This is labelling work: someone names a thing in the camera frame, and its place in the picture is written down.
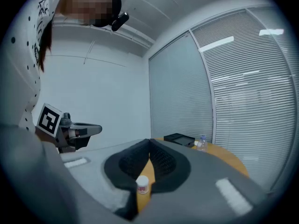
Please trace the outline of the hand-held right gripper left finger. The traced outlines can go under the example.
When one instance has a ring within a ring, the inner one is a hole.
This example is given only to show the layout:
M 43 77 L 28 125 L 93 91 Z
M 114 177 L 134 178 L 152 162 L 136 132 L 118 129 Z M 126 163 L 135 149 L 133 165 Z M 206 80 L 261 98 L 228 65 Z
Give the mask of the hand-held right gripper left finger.
M 137 192 L 136 180 L 149 160 L 149 140 L 110 148 L 63 154 L 72 176 L 76 221 L 149 221 L 149 194 Z

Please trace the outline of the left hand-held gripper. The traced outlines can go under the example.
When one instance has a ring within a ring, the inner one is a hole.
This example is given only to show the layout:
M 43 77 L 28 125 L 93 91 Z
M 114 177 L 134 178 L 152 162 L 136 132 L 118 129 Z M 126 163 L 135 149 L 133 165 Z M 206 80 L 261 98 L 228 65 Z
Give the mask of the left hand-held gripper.
M 37 127 L 54 137 L 59 153 L 75 152 L 87 147 L 91 136 L 102 132 L 102 126 L 88 123 L 73 122 L 63 126 L 60 120 L 64 112 L 45 103 L 39 114 Z

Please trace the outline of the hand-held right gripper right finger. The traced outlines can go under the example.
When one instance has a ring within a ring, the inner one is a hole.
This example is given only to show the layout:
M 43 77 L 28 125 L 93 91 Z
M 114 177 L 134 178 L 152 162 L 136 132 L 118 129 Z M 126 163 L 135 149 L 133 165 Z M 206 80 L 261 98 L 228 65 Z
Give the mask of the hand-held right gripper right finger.
M 173 157 L 175 168 L 155 173 L 151 198 L 138 224 L 250 224 L 266 194 L 220 158 L 162 140 L 151 140 Z

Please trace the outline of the clear plastic cup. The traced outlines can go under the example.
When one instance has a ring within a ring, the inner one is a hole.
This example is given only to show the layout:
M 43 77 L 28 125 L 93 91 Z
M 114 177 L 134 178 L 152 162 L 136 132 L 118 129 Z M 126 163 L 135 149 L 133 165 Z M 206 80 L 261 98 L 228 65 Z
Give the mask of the clear plastic cup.
M 149 191 L 149 183 L 148 182 L 145 182 L 145 183 L 137 183 L 137 192 L 139 194 L 142 194 L 142 195 L 145 195 L 147 194 Z

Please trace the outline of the person's left forearm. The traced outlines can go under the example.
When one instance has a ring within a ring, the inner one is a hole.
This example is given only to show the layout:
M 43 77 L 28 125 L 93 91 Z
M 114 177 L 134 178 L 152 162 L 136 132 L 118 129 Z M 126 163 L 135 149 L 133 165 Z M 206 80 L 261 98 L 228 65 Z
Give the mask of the person's left forearm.
M 54 137 L 48 135 L 47 133 L 45 133 L 44 131 L 42 131 L 38 127 L 36 127 L 35 134 L 38 136 L 38 138 L 41 141 L 49 142 L 49 143 L 53 144 L 55 147 L 58 147 L 56 139 Z

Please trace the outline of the plastic water bottle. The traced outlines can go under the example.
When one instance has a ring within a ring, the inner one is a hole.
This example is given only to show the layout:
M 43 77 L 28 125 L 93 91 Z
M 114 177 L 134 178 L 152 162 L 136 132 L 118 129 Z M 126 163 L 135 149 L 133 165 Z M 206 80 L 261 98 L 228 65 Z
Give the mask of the plastic water bottle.
M 207 141 L 206 136 L 202 135 L 197 143 L 197 150 L 202 152 L 207 152 Z

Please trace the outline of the black box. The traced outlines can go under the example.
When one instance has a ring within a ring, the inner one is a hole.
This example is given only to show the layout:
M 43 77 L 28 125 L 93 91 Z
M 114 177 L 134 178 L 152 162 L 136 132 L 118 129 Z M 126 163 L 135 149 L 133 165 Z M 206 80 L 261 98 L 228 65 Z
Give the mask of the black box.
M 195 143 L 195 138 L 179 133 L 174 133 L 164 136 L 164 141 L 175 143 L 184 147 L 192 148 Z

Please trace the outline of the grey window blinds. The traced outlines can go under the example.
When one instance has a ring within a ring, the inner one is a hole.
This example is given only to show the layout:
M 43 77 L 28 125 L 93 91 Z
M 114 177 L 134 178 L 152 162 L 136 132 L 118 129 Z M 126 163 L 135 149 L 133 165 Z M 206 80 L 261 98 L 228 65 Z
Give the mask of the grey window blinds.
M 149 59 L 151 134 L 227 149 L 264 190 L 299 151 L 299 43 L 274 7 L 249 7 L 186 31 Z

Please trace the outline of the person's white dotted shirt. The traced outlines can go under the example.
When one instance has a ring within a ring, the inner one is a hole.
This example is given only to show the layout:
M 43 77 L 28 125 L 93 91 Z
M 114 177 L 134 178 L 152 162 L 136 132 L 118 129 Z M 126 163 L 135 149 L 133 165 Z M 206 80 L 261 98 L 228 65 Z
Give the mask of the person's white dotted shirt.
M 59 1 L 27 0 L 0 44 L 0 124 L 36 130 L 32 111 L 41 88 L 41 39 Z

